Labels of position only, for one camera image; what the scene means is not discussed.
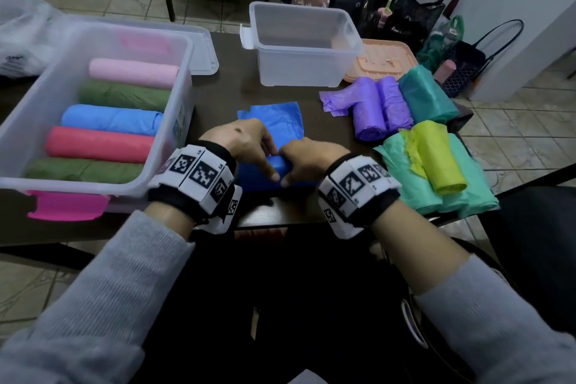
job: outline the pink latch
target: pink latch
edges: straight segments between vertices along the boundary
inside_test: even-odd
[[[36,196],[36,211],[28,217],[52,221],[81,221],[99,218],[108,205],[110,196],[83,193],[56,193],[30,190]]]

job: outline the purple plastic sheet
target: purple plastic sheet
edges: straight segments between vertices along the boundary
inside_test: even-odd
[[[333,116],[347,116],[352,107],[356,138],[363,141],[381,140],[386,136],[386,123],[376,82],[369,77],[356,78],[340,91],[321,91],[324,111]]]
[[[399,129],[411,129],[414,126],[414,120],[394,76],[381,78],[376,82],[376,87],[380,94],[380,102],[384,110],[384,120],[388,127],[388,133],[386,135],[393,135],[397,133]]]

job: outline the person's left hand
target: person's left hand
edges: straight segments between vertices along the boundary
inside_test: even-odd
[[[236,161],[255,164],[270,180],[280,180],[280,175],[266,161],[266,155],[278,155],[278,149],[268,129],[257,118],[213,127],[200,140],[218,143],[228,149]]]

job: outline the dark wooden table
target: dark wooden table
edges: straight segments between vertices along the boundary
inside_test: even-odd
[[[212,33],[212,40],[220,70],[215,75],[193,77],[196,106],[188,133],[189,141],[197,139],[213,126],[235,120],[236,111],[249,109],[251,105],[297,101],[302,112],[304,132],[308,137],[342,144],[352,152],[371,154],[371,146],[361,144],[354,138],[351,118],[333,117],[322,110],[318,92],[327,88],[264,87],[260,83],[256,51],[243,49],[238,35]],[[2,121],[33,82],[33,78],[0,79]],[[111,238],[127,217],[126,214],[105,213],[92,221],[63,223],[34,220],[26,214],[35,210],[35,204],[33,197],[13,190],[0,190],[0,225],[3,229],[0,246],[4,246],[2,252],[68,267],[71,266],[69,260],[72,252],[78,260],[77,266],[81,268],[84,265],[83,258],[89,258],[88,255],[82,257],[81,251],[70,250],[71,248],[63,245],[54,246],[51,243]],[[292,194],[288,198],[252,200],[244,204],[238,213],[239,228],[286,226],[317,221],[324,221],[324,217],[313,191],[298,196]]]

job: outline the gray sleeve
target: gray sleeve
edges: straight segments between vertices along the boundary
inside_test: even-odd
[[[576,343],[553,331],[482,260],[472,255],[418,298],[451,348],[484,383],[565,383],[576,378]]]
[[[136,211],[32,328],[0,351],[0,382],[125,383],[194,245]]]

